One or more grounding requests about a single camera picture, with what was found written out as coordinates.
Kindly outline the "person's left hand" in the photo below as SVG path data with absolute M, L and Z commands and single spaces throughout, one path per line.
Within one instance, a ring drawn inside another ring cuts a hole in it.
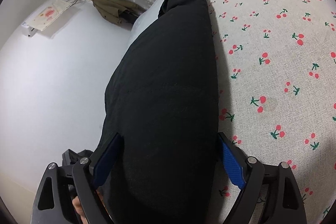
M 80 216 L 82 224 L 87 224 L 88 222 L 87 222 L 87 219 L 85 217 L 83 208 L 81 206 L 81 203 L 80 203 L 80 200 L 79 200 L 78 197 L 75 197 L 72 200 L 72 205 L 74 206 L 74 209 L 75 209 L 76 213 Z

